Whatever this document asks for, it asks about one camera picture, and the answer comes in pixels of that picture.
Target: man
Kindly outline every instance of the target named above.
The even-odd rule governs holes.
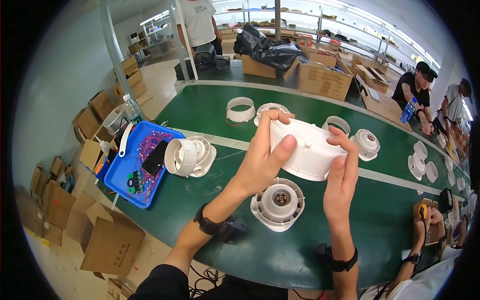
[[[289,124],[293,114],[284,114],[279,110],[262,112],[260,124],[252,138],[237,174],[223,191],[205,206],[203,217],[214,223],[222,223],[250,195],[264,191],[277,176],[278,171],[288,160],[297,145],[292,135],[287,135],[270,153],[270,122],[279,120]],[[341,129],[330,126],[334,135],[327,139],[331,145],[339,145],[348,151],[348,157],[336,157],[328,174],[324,193],[324,212],[332,236],[332,256],[335,261],[355,261],[356,248],[353,245],[348,219],[350,203],[358,179],[358,146],[348,139]],[[155,267],[150,276],[138,287],[130,300],[188,299],[188,272],[195,253],[205,245],[212,235],[200,228],[193,219],[185,225],[177,242],[163,264]],[[337,299],[357,299],[356,285],[359,266],[355,262],[351,269],[333,272]],[[222,282],[196,299],[242,299],[287,300],[286,289],[281,297],[263,295],[237,285],[234,280]]]
[[[420,120],[422,125],[421,131],[426,135],[430,135],[433,132],[428,89],[433,79],[437,77],[437,73],[430,69],[428,64],[421,61],[417,63],[415,74],[407,72],[400,77],[392,96],[392,99],[400,105],[402,110],[413,97],[417,99],[418,105],[415,116]]]
[[[185,23],[188,41],[195,56],[198,46],[212,44],[215,47],[217,55],[222,55],[222,36],[220,35],[213,15],[215,8],[209,0],[180,0],[181,14],[176,9],[175,18],[177,18],[177,28],[180,35],[180,42],[187,48],[185,36],[180,25],[180,18]]]
[[[455,249],[446,245],[444,217],[437,209],[428,208],[425,226],[427,232],[430,226],[437,226],[439,235],[444,237],[440,242],[441,245],[437,253],[439,262],[411,277],[415,265],[413,262],[408,261],[409,259],[406,259],[407,261],[404,261],[402,264],[400,272],[398,272],[392,284],[387,284],[385,289],[381,289],[378,286],[371,287],[362,295],[360,300],[429,300],[435,297],[450,276],[456,258],[461,254],[460,249],[467,235],[467,221],[465,217],[462,217],[458,224],[459,238]],[[419,217],[415,220],[413,247],[408,257],[420,253],[423,240],[425,239],[425,226]]]
[[[450,123],[456,124],[456,120],[462,116],[463,97],[472,96],[472,87],[470,82],[462,78],[460,84],[451,84],[445,92],[442,108],[439,109],[438,116],[433,120],[433,125],[447,138],[450,136]]]

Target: black smartphone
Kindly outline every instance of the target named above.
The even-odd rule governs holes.
[[[167,148],[167,145],[168,142],[161,141],[142,163],[142,169],[144,169],[148,174],[155,175],[155,173],[157,173],[162,167],[165,160],[165,149]]]

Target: hand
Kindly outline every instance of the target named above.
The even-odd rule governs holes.
[[[427,118],[425,117],[425,113],[423,111],[419,113],[419,117],[421,123],[421,132],[426,135],[430,135],[432,133],[433,125],[427,121]]]
[[[350,203],[359,177],[359,148],[348,139],[339,128],[329,126],[334,136],[327,139],[330,145],[339,145],[348,156],[335,157],[328,173],[327,188],[324,193],[324,211],[330,228],[348,223]]]
[[[432,221],[432,210],[430,207],[427,208],[427,219],[425,220],[425,226],[428,229],[430,228],[430,223]],[[414,234],[413,234],[413,241],[414,246],[422,246],[423,242],[425,241],[425,226],[423,225],[423,221],[420,219],[420,215],[416,213],[415,215],[415,225],[414,225]]]
[[[229,183],[236,185],[239,192],[245,193],[245,197],[263,192],[295,150],[297,140],[293,135],[287,135],[270,153],[270,122],[279,120],[290,124],[289,118],[293,119],[295,115],[280,110],[262,112],[257,132],[250,141],[245,158]]]

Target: water bottle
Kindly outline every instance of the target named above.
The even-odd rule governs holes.
[[[132,122],[134,125],[137,125],[138,122],[143,121],[142,111],[140,110],[140,107],[138,107],[137,103],[130,97],[130,94],[123,96],[123,101],[125,101],[125,108],[129,114],[130,122]]]
[[[400,121],[402,121],[402,123],[404,124],[408,123],[408,120],[413,115],[413,112],[415,111],[416,106],[417,106],[417,99],[413,97],[413,99],[407,103],[407,106],[405,106],[405,109],[403,110],[402,115],[400,116]]]

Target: red wire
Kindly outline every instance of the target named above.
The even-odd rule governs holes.
[[[228,122],[228,113],[225,115],[225,119],[227,120],[227,124],[230,125],[230,126],[239,126],[241,123],[238,123],[238,124],[230,124]]]

